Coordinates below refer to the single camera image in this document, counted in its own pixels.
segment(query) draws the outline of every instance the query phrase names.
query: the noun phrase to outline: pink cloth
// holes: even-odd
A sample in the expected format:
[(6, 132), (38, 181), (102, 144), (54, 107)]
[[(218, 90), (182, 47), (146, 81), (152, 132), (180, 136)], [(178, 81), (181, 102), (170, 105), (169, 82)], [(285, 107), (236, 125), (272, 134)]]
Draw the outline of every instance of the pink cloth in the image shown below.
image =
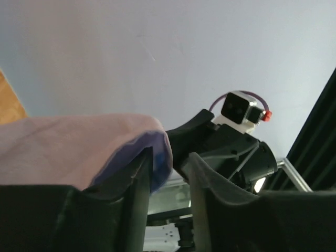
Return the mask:
[(117, 150), (144, 132), (164, 135), (171, 169), (167, 135), (150, 116), (26, 118), (0, 125), (0, 185), (71, 184), (83, 190)]

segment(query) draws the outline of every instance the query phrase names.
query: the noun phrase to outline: cable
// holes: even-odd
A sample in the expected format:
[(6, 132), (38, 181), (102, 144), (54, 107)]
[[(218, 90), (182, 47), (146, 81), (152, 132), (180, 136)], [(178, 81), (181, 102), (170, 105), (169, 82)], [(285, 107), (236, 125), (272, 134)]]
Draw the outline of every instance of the cable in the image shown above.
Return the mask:
[[(261, 102), (261, 104), (264, 106), (264, 109), (265, 109), (266, 111), (269, 111), (269, 107), (268, 107), (267, 102), (266, 102), (262, 97), (260, 97), (259, 95), (257, 95), (256, 93), (252, 93), (252, 92), (249, 92), (249, 91), (243, 91), (243, 90), (240, 90), (239, 92), (242, 92), (242, 93), (244, 93), (244, 94), (246, 94), (246, 95), (249, 95), (249, 96), (252, 96), (252, 97), (258, 99), (258, 100)], [(218, 98), (211, 104), (211, 106), (210, 106), (210, 108), (209, 108), (209, 111), (211, 112), (211, 111), (214, 109), (214, 107), (217, 105), (217, 103), (219, 103), (221, 100), (223, 100), (223, 99), (227, 96), (227, 94), (228, 94), (228, 93), (226, 93), (226, 94), (224, 94), (224, 95), (218, 97)]]

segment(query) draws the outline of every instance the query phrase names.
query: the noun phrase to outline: metal rod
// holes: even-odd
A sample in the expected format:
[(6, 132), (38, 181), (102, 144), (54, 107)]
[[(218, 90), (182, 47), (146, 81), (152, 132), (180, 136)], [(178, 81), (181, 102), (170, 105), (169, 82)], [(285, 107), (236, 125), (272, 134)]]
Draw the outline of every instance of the metal rod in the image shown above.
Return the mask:
[(302, 192), (313, 191), (287, 158), (283, 159), (283, 163), (284, 163), (282, 166), (283, 171), (287, 174), (289, 179), (293, 182), (293, 184), (299, 191)]

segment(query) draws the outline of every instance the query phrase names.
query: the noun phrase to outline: white object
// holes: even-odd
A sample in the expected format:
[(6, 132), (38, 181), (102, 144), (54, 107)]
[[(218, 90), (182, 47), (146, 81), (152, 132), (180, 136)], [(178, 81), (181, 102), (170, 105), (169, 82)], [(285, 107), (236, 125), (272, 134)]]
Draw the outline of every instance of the white object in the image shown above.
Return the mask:
[(143, 251), (175, 252), (179, 246), (179, 229), (174, 224), (146, 227)]
[(234, 128), (235, 130), (243, 134), (244, 133), (252, 134), (254, 130), (256, 129), (256, 125), (250, 121), (246, 121), (242, 124), (237, 124), (221, 114), (213, 120), (213, 123), (220, 124), (220, 125), (227, 124), (231, 128)]

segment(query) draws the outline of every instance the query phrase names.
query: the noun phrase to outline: purple cable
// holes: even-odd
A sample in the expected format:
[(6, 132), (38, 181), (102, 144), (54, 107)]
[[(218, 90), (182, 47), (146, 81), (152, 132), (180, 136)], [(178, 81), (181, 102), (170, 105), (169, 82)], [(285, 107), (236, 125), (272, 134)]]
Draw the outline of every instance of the purple cable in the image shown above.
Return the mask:
[[(264, 106), (264, 109), (265, 109), (266, 111), (269, 111), (269, 107), (268, 107), (267, 102), (266, 102), (262, 97), (260, 97), (259, 95), (257, 95), (256, 93), (252, 93), (252, 92), (249, 92), (249, 91), (242, 91), (242, 90), (240, 90), (239, 92), (242, 92), (242, 93), (244, 93), (244, 94), (246, 94), (246, 95), (249, 95), (249, 96), (252, 96), (252, 97), (256, 98), (256, 99), (259, 100), (259, 101), (261, 102), (261, 104)], [(223, 99), (227, 96), (227, 94), (228, 94), (228, 93), (225, 93), (224, 95), (218, 97), (218, 98), (211, 104), (211, 106), (210, 106), (210, 108), (209, 108), (209, 111), (211, 112), (211, 111), (214, 109), (214, 107), (217, 105), (217, 103), (219, 103), (221, 100), (223, 100)]]

